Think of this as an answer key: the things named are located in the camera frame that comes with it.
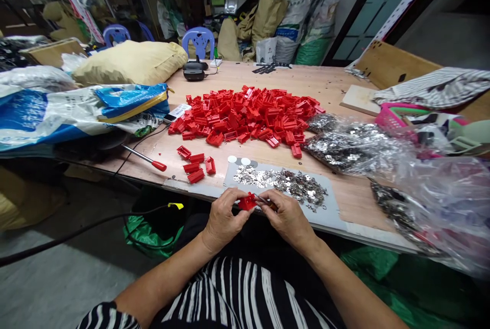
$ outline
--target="striped cloth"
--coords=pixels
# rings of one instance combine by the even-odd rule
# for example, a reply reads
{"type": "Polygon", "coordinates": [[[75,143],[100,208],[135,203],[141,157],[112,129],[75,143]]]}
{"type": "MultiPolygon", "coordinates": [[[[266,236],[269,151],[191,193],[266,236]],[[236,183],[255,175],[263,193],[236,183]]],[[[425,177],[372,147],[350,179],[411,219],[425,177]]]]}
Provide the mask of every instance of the striped cloth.
{"type": "Polygon", "coordinates": [[[457,107],[490,88],[490,71],[443,67],[419,78],[377,91],[373,100],[418,104],[430,109],[457,107]]]}
{"type": "MultiPolygon", "coordinates": [[[[218,256],[205,265],[150,329],[194,327],[231,329],[343,328],[315,308],[288,282],[244,259],[218,256]]],[[[140,329],[114,302],[93,308],[78,329],[140,329]]]]}

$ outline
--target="woman's right hand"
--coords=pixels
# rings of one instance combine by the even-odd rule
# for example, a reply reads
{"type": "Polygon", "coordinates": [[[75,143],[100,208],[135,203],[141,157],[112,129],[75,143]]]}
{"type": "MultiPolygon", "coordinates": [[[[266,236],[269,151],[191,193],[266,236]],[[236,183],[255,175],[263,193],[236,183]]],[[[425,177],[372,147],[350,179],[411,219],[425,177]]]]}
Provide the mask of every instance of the woman's right hand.
{"type": "Polygon", "coordinates": [[[272,201],[277,206],[276,213],[256,198],[257,204],[262,208],[272,227],[287,243],[303,256],[315,250],[319,239],[296,199],[286,196],[276,189],[267,190],[260,194],[260,197],[272,201]]]}

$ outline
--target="purple plastic chair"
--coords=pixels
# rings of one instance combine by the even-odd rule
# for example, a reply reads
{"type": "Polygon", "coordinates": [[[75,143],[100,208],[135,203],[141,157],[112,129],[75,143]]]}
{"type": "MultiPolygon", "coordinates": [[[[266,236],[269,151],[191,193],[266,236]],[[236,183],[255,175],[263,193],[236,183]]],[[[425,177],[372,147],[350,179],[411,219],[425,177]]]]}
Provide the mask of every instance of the purple plastic chair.
{"type": "Polygon", "coordinates": [[[139,24],[139,27],[141,28],[141,30],[143,31],[144,38],[146,40],[149,40],[149,41],[155,41],[155,39],[153,38],[153,34],[148,29],[148,27],[140,21],[138,21],[138,24],[139,24]]]}
{"type": "Polygon", "coordinates": [[[208,42],[211,42],[211,52],[210,58],[213,59],[214,56],[214,35],[211,30],[197,27],[187,30],[184,37],[182,38],[182,47],[185,52],[187,52],[187,56],[189,56],[189,40],[192,40],[195,46],[195,54],[199,57],[200,60],[206,58],[206,46],[208,42]]]}
{"type": "Polygon", "coordinates": [[[125,40],[131,39],[128,29],[126,29],[124,26],[119,24],[112,24],[106,27],[104,29],[103,37],[107,47],[114,46],[113,44],[114,42],[122,43],[125,40]]]}

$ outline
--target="black pants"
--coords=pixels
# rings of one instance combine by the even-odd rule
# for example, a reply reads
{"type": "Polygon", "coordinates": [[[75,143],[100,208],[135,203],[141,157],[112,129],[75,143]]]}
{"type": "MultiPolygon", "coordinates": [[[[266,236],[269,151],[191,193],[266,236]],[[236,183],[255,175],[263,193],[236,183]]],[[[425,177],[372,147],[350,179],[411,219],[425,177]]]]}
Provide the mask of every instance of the black pants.
{"type": "MultiPolygon", "coordinates": [[[[182,233],[174,246],[174,253],[192,241],[208,222],[209,214],[193,214],[184,224],[182,233]]],[[[335,323],[342,323],[320,277],[272,228],[265,216],[251,215],[242,231],[218,254],[240,257],[255,263],[289,282],[294,289],[310,302],[314,302],[335,323]]]]}

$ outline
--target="gray fabric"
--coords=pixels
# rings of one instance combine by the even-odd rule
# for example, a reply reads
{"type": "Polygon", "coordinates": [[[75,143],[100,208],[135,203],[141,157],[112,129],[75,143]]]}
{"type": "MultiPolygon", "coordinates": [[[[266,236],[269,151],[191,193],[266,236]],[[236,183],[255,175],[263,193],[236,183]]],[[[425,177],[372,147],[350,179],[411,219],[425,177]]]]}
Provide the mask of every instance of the gray fabric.
{"type": "Polygon", "coordinates": [[[443,67],[419,78],[374,93],[383,103],[418,104],[430,109],[452,108],[490,88],[490,71],[443,67]]]}

